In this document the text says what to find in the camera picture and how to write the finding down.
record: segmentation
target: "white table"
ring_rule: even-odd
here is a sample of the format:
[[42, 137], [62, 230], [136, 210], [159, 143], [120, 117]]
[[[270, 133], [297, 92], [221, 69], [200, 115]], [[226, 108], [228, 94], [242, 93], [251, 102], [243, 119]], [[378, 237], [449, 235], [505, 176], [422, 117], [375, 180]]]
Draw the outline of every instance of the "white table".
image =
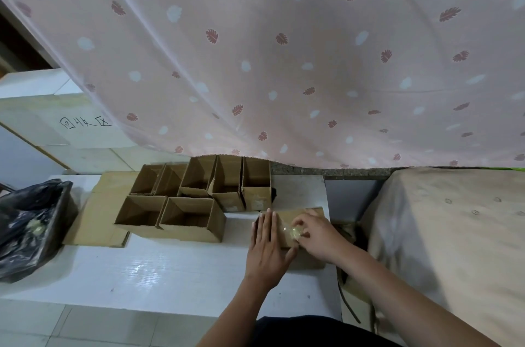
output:
[[[54, 176], [73, 181], [83, 207], [99, 175]], [[322, 176], [273, 176], [276, 211], [321, 206], [329, 216]], [[228, 213], [221, 244], [147, 239], [131, 234], [126, 247], [64, 246], [49, 263], [0, 297], [218, 317], [234, 296], [245, 270], [255, 213]], [[259, 317], [320, 315], [341, 318], [336, 268], [289, 270], [266, 298]]]

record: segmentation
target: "fabric sheet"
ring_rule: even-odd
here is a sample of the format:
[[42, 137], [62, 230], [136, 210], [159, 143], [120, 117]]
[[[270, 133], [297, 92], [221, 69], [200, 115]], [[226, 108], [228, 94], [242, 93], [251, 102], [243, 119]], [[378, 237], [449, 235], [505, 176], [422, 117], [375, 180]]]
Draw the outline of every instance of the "fabric sheet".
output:
[[[525, 340], [525, 173], [394, 172], [363, 222], [369, 253], [503, 346]], [[377, 330], [403, 344], [380, 312]]]
[[3, 0], [137, 144], [525, 164], [525, 0]]

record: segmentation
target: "hand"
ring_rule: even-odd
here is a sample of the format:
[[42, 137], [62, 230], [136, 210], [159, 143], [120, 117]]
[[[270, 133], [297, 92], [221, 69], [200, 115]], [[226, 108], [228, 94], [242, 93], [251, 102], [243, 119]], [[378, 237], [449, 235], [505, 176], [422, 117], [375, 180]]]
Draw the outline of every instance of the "hand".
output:
[[252, 224], [252, 239], [246, 257], [244, 279], [267, 293], [279, 284], [297, 256], [295, 246], [283, 255], [277, 237], [277, 214], [270, 209], [261, 213]]
[[327, 218], [319, 216], [313, 209], [306, 209], [294, 218], [292, 227], [297, 225], [303, 226], [302, 235], [297, 241], [319, 260], [334, 264], [338, 252], [348, 244]]

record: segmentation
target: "right hand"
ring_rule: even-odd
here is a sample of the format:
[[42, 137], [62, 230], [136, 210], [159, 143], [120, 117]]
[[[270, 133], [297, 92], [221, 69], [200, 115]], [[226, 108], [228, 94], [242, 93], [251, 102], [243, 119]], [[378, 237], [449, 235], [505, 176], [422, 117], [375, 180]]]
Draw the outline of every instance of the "right hand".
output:
[[297, 225], [303, 226], [298, 243], [319, 260], [334, 264], [338, 253], [348, 244], [327, 218], [319, 216], [313, 209], [306, 209], [294, 218], [292, 227]]

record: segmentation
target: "left hand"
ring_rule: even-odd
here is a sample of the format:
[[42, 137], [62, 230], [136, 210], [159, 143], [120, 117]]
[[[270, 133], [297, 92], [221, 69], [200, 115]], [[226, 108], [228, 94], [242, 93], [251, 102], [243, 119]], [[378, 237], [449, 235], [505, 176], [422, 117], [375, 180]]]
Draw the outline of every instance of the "left hand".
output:
[[269, 292], [279, 284], [282, 276], [297, 256], [297, 246], [283, 255], [277, 236], [277, 213], [268, 209], [252, 224], [252, 239], [246, 257], [246, 282]]

